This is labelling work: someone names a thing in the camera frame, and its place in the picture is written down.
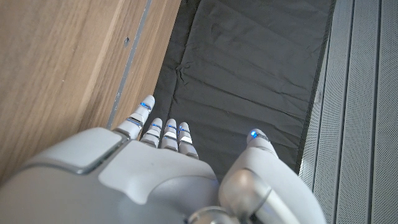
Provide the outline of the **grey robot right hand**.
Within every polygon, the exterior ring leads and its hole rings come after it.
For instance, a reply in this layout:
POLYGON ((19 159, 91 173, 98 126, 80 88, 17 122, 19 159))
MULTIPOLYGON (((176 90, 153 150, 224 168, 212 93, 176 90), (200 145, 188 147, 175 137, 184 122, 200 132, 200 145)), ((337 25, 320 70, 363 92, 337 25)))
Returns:
POLYGON ((91 128, 29 159, 1 186, 2 223, 324 223, 314 194, 259 129, 222 180, 187 123, 147 96, 115 129, 91 128))

